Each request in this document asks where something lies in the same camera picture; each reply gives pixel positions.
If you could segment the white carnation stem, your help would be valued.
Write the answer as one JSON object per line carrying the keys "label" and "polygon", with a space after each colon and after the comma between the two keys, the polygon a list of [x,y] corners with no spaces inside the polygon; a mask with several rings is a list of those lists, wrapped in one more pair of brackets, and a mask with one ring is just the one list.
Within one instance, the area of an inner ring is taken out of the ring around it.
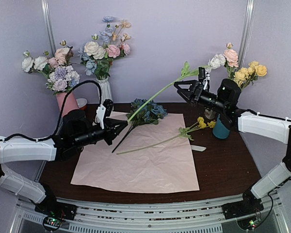
{"label": "white carnation stem", "polygon": [[[205,68],[205,71],[206,71],[206,80],[201,82],[204,90],[206,90],[210,85],[210,72],[213,69],[217,69],[220,66],[223,66],[225,64],[225,62],[226,62],[226,57],[223,54],[216,54],[213,58],[211,58],[208,61],[207,65],[202,66],[202,68]],[[192,77],[192,76],[198,76],[199,74],[201,74],[201,71],[199,71],[197,68],[190,70],[190,65],[186,61],[184,63],[183,68],[181,69],[181,76],[179,78],[177,78],[176,80],[174,80],[173,82],[169,83],[167,86],[163,87],[160,91],[158,91],[156,94],[154,94],[152,97],[150,97],[147,101],[145,101],[142,105],[140,105],[135,111],[133,111],[133,114],[130,117],[128,117],[128,122],[133,121],[136,118],[136,115],[148,103],[150,103],[153,99],[156,98],[156,96],[158,96],[160,93],[162,93],[163,91],[165,91],[166,89],[168,89],[169,87],[174,85],[176,82],[181,82],[185,78]]]}

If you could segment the small yellow flower stem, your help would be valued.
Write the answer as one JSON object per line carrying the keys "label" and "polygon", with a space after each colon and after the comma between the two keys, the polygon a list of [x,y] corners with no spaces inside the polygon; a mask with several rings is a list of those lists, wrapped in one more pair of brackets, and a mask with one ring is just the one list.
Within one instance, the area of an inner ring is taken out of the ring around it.
{"label": "small yellow flower stem", "polygon": [[170,137],[170,138],[168,138],[166,140],[163,140],[163,141],[160,141],[158,143],[154,143],[154,144],[151,144],[151,145],[148,145],[148,146],[143,146],[143,147],[140,147],[140,148],[137,148],[137,149],[127,150],[127,151],[123,151],[123,152],[118,152],[117,155],[122,155],[122,154],[127,154],[127,153],[132,153],[132,152],[145,150],[145,149],[148,149],[148,148],[153,148],[155,146],[158,146],[158,145],[161,145],[161,144],[165,144],[167,142],[170,142],[170,141],[172,141],[174,139],[177,139],[177,138],[180,138],[180,137],[187,138],[187,139],[189,139],[189,141],[193,141],[193,138],[190,135],[190,133],[198,131],[198,130],[201,130],[201,129],[206,129],[206,128],[213,129],[215,127],[215,125],[216,125],[216,120],[212,120],[212,121],[206,123],[204,118],[200,116],[200,117],[197,118],[197,122],[195,122],[190,127],[186,127],[186,128],[180,127],[178,129],[178,134],[175,135],[175,136],[172,136],[172,137]]}

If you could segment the blue hydrangea stem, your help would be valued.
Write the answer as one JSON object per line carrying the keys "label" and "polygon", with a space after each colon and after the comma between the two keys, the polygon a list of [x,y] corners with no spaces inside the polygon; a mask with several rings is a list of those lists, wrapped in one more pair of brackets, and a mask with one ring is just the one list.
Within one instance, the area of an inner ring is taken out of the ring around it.
{"label": "blue hydrangea stem", "polygon": [[126,137],[138,126],[146,124],[157,125],[160,119],[167,116],[167,110],[162,105],[157,104],[153,100],[148,101],[146,99],[135,99],[131,102],[130,112],[126,114],[126,117],[130,119],[129,129],[120,142],[115,146],[112,153],[122,144]]}

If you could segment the pink peony stem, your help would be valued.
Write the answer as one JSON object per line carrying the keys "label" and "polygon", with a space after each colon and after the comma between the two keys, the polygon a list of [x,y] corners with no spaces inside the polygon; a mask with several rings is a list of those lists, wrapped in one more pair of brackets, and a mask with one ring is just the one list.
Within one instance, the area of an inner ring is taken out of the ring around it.
{"label": "pink peony stem", "polygon": [[226,44],[226,50],[224,51],[223,55],[226,59],[224,67],[227,70],[228,73],[228,78],[233,79],[235,70],[239,67],[239,57],[238,53],[232,48],[233,44],[232,43],[227,43]]}

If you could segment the pink wrapping paper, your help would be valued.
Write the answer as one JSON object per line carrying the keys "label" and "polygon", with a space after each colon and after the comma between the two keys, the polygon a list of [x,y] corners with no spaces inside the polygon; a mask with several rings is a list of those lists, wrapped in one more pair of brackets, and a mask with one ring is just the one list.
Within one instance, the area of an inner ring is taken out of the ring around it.
{"label": "pink wrapping paper", "polygon": [[85,146],[70,183],[130,193],[198,191],[193,152],[187,138],[117,155],[166,140],[177,135],[178,129],[184,126],[183,114],[168,114],[158,125],[138,126],[113,153],[128,127],[111,146],[104,141]]}

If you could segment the cream yellow rose stem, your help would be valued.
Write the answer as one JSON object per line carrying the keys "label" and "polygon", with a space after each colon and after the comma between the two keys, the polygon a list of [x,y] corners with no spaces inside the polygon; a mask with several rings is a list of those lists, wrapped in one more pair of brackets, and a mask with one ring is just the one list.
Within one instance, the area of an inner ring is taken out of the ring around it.
{"label": "cream yellow rose stem", "polygon": [[252,61],[248,67],[242,67],[234,74],[233,81],[238,85],[241,90],[244,90],[249,84],[254,84],[259,77],[267,75],[267,67],[260,64],[258,61]]}

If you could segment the cream printed ribbon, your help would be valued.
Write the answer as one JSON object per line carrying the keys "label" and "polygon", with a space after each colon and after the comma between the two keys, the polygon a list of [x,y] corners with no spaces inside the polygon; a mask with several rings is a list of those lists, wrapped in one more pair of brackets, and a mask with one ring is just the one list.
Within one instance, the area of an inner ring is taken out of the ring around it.
{"label": "cream printed ribbon", "polygon": [[193,151],[203,152],[206,149],[207,148],[206,147],[203,147],[203,146],[191,145],[191,150],[193,150]]}

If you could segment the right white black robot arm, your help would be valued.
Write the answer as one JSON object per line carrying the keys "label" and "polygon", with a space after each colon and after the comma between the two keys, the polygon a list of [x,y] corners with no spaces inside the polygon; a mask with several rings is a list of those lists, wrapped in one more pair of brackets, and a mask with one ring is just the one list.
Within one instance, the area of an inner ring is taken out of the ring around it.
{"label": "right white black robot arm", "polygon": [[275,161],[271,162],[273,168],[244,191],[240,201],[222,206],[225,219],[262,211],[262,199],[291,180],[291,119],[238,108],[241,89],[230,79],[222,80],[217,94],[205,90],[202,80],[175,82],[174,86],[190,105],[201,105],[218,113],[220,121],[229,130],[259,139],[258,145],[267,158],[275,153]]}

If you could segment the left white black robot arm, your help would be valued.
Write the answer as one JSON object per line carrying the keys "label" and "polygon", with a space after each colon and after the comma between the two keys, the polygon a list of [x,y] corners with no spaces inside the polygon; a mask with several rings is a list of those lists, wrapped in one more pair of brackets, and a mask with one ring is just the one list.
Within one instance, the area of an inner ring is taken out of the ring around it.
{"label": "left white black robot arm", "polygon": [[30,139],[20,134],[0,137],[0,187],[17,196],[29,199],[35,211],[55,220],[73,220],[77,207],[57,201],[51,188],[34,182],[6,166],[15,161],[66,161],[80,155],[83,148],[104,140],[111,145],[127,126],[127,121],[109,118],[105,114],[93,125],[86,119],[85,112],[72,110],[61,120],[59,133],[46,138]]}

